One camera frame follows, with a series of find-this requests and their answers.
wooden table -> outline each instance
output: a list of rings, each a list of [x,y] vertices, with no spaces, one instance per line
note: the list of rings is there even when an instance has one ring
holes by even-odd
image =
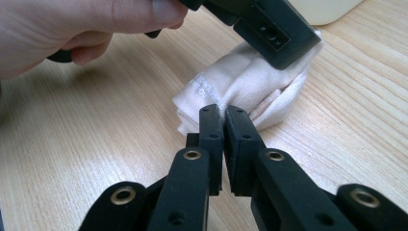
[[[367,0],[326,42],[290,116],[261,132],[332,193],[361,183],[408,211],[408,2]],[[205,10],[157,39],[116,35],[86,66],[44,62],[3,81],[0,208],[7,231],[76,230],[114,183],[167,175],[185,138],[171,98],[242,39]],[[212,197],[209,230],[257,230],[248,198]]]

white object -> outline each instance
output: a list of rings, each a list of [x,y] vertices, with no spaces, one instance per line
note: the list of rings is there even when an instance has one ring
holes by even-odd
[[[311,25],[336,21],[363,0],[289,0],[292,6]]]
[[[273,68],[253,47],[242,43],[190,80],[173,98],[184,135],[198,132],[199,110],[217,104],[224,116],[228,105],[246,110],[258,130],[282,121],[302,89],[320,42],[284,70]]]

white cloth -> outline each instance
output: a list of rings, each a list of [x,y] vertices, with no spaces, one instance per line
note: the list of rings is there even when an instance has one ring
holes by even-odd
[[[302,89],[311,60],[322,42],[284,70],[273,68],[244,42],[188,82],[173,98],[184,135],[198,132],[199,110],[217,104],[224,117],[228,105],[246,110],[258,130],[281,122]]]

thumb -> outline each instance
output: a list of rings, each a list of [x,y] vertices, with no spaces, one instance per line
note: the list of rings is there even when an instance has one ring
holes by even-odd
[[[188,11],[179,0],[77,0],[74,2],[80,12],[80,17],[77,17],[78,25],[83,30],[109,33],[146,33],[171,27],[182,23]]]

white container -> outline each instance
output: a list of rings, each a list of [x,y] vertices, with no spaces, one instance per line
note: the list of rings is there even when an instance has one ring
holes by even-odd
[[[363,0],[289,0],[311,25],[336,21]]]

